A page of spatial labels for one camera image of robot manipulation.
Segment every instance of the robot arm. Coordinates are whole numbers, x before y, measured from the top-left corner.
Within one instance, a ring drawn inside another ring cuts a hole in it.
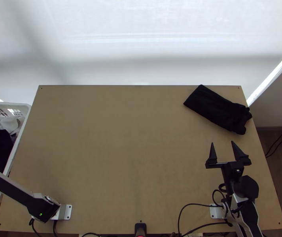
[[[0,192],[24,205],[32,218],[46,223],[48,220],[69,220],[72,206],[60,204],[49,196],[32,193],[0,172]]]
[[[238,237],[263,237],[255,206],[259,193],[258,184],[251,177],[242,176],[244,166],[251,165],[251,160],[233,141],[231,143],[236,161],[218,163],[213,143],[206,161],[207,169],[221,168],[224,185],[219,185],[219,189],[226,192],[226,197],[220,204],[223,207],[221,210],[210,207],[211,217],[227,219],[233,224]]]

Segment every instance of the white cloth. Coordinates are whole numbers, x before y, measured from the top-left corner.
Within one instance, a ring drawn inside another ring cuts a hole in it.
[[[6,129],[10,135],[18,133],[25,120],[23,116],[14,117],[1,117],[0,118],[0,129]]]

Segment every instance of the black cable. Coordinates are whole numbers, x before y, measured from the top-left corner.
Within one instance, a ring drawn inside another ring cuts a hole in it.
[[[215,194],[216,192],[219,192],[219,193],[222,195],[223,199],[224,199],[223,193],[222,193],[220,190],[215,189],[215,190],[213,190],[213,192],[212,192],[212,200],[213,200],[214,204],[215,204],[217,207],[222,207],[221,205],[217,204],[216,201],[214,200],[214,194]]]
[[[223,187],[225,187],[225,184],[224,184],[224,183],[223,183],[223,184],[220,184],[220,185],[218,186],[220,192],[222,192],[222,193],[227,193],[227,190],[226,190],[226,189],[223,189]]]
[[[271,147],[268,149],[268,151],[266,152],[266,154],[265,154],[265,157],[267,158],[267,157],[270,157],[275,151],[276,151],[276,149],[273,151],[273,153],[272,154],[270,154],[269,156],[267,156],[268,154],[269,154],[269,152],[271,151],[271,149],[273,148],[273,146],[276,144],[276,142],[278,142],[278,140],[280,139],[282,137],[282,134],[279,136],[279,138],[277,138],[276,139],[276,141],[271,145]]]
[[[38,237],[42,237],[40,236],[40,234],[35,230],[34,228],[34,219],[31,218],[31,220],[29,221],[29,226],[32,226],[32,230],[34,231],[34,233],[38,236]]]
[[[266,158],[272,156],[281,144],[282,144],[282,141],[276,146],[275,150],[269,156],[266,156]]]
[[[202,207],[215,207],[215,206],[212,206],[212,205],[205,205],[205,204],[199,204],[199,203],[189,203],[189,204],[184,205],[183,208],[180,210],[179,216],[178,216],[178,222],[177,222],[178,236],[180,236],[180,229],[179,229],[180,216],[181,216],[183,210],[185,209],[185,207],[188,207],[188,206],[191,206],[191,205],[202,206]]]
[[[213,235],[216,235],[216,234],[219,234],[223,237],[227,236],[230,232],[225,232],[225,233],[220,233],[220,232],[215,232],[215,233],[212,233],[211,235],[204,235],[204,236],[213,236]]]
[[[53,223],[53,234],[54,234],[55,237],[58,237],[58,235],[55,232],[56,224],[57,224],[57,220],[54,220],[54,223]]]
[[[233,226],[233,224],[228,222],[227,219],[224,219],[224,221],[227,223],[228,226],[230,226],[230,227]]]
[[[221,225],[221,224],[227,224],[227,223],[226,223],[226,222],[218,222],[218,223],[209,223],[209,224],[205,224],[205,225],[199,226],[199,227],[197,227],[197,228],[195,228],[195,229],[192,229],[191,231],[188,231],[186,234],[182,235],[181,237],[184,237],[184,236],[186,236],[186,235],[188,235],[188,234],[191,234],[191,233],[195,232],[196,230],[199,230],[199,229],[201,229],[201,228],[203,228],[203,227],[206,227],[206,226]]]
[[[245,201],[244,203],[242,203],[242,205],[234,210],[231,210],[231,213],[235,214],[238,213],[239,211],[241,211],[244,207],[246,207],[246,205],[248,205],[249,203],[251,203],[251,199]]]
[[[84,237],[86,235],[95,235],[95,236],[101,237],[101,235],[98,235],[98,234],[93,233],[93,232],[88,232],[88,233],[84,234],[82,237]]]

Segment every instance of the wooden table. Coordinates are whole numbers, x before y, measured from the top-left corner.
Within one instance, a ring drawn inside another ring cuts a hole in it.
[[[132,234],[142,220],[148,233],[177,231],[187,203],[212,203],[223,183],[220,169],[205,169],[210,144],[218,161],[234,160],[233,140],[249,154],[245,175],[259,184],[256,206],[262,229],[282,228],[282,212],[253,123],[237,135],[183,105],[196,86],[40,86],[10,177],[33,192],[73,205],[59,233]],[[241,87],[209,87],[246,105]],[[32,231],[25,207],[4,197],[0,230]],[[216,222],[209,208],[190,206],[185,233]],[[52,232],[52,222],[36,222]],[[226,225],[200,232],[233,231]]]

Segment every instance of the laundry basket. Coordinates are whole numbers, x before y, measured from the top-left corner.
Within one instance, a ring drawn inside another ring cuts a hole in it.
[[[6,176],[9,175],[9,172],[12,166],[12,161],[14,159],[15,152],[17,151],[17,147],[19,145],[22,132],[25,128],[25,124],[26,124],[30,110],[31,110],[31,106],[28,104],[0,102],[0,117],[15,117],[15,116],[16,117],[21,117],[21,116],[25,117],[25,120],[18,134],[18,137],[15,141],[15,144],[12,147],[6,167],[3,171],[3,174]]]

